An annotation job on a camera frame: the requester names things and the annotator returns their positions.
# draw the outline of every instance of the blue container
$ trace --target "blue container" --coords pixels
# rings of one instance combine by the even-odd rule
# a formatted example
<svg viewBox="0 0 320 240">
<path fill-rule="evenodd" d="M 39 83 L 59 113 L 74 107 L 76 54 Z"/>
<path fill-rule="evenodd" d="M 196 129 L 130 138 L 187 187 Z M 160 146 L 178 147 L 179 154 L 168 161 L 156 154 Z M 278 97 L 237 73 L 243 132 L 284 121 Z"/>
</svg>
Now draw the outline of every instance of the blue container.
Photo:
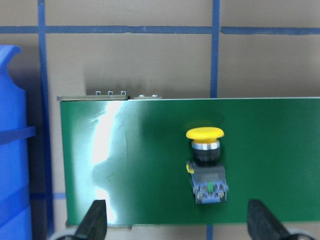
<svg viewBox="0 0 320 240">
<path fill-rule="evenodd" d="M 0 236 L 31 240 L 26 93 L 8 74 L 21 49 L 0 45 Z"/>
</svg>

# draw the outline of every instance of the silver metal ring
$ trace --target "silver metal ring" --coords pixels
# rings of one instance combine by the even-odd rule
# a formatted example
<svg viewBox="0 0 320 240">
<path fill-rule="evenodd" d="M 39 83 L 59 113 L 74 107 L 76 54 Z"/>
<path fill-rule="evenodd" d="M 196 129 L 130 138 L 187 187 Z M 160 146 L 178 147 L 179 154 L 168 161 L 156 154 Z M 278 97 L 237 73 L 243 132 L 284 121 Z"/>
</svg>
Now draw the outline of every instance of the silver metal ring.
<svg viewBox="0 0 320 240">
<path fill-rule="evenodd" d="M 220 148 L 220 142 L 219 140 L 212 143 L 195 143 L 192 141 L 191 146 L 196 150 L 214 150 Z"/>
</svg>

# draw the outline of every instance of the green surface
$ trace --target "green surface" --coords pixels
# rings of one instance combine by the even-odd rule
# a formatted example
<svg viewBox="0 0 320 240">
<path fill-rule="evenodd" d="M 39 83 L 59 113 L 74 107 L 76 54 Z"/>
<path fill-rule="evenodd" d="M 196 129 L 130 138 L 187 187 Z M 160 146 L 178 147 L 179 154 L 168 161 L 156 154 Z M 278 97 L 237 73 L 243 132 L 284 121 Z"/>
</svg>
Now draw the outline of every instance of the green surface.
<svg viewBox="0 0 320 240">
<path fill-rule="evenodd" d="M 320 220 L 320 99 L 61 102 L 68 223 L 105 198 L 108 223 L 247 221 L 249 199 L 281 221 Z M 186 131 L 223 129 L 226 203 L 196 205 Z"/>
</svg>

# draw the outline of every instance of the yellow mushroom button cap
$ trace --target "yellow mushroom button cap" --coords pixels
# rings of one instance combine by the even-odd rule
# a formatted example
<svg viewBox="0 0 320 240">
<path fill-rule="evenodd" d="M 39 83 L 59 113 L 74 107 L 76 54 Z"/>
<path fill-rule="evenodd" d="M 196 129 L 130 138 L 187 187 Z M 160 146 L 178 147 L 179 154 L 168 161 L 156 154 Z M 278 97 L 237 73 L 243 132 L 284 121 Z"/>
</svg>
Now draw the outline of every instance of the yellow mushroom button cap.
<svg viewBox="0 0 320 240">
<path fill-rule="evenodd" d="M 192 139 L 195 143 L 210 144 L 225 135 L 224 131 L 218 127 L 205 126 L 192 128 L 186 132 L 185 136 Z"/>
</svg>

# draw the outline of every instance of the electrical component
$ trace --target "electrical component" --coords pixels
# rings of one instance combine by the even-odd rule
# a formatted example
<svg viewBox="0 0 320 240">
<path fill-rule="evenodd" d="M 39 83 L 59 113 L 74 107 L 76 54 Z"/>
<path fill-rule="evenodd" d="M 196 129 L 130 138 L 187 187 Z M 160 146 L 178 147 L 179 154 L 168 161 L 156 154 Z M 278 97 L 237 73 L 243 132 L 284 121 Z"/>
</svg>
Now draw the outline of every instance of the electrical component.
<svg viewBox="0 0 320 240">
<path fill-rule="evenodd" d="M 191 139 L 194 161 L 186 163 L 191 174 L 191 187 L 196 204 L 221 203 L 227 200 L 226 171 L 219 162 L 220 142 L 224 131 L 217 127 L 190 129 L 186 137 Z"/>
</svg>

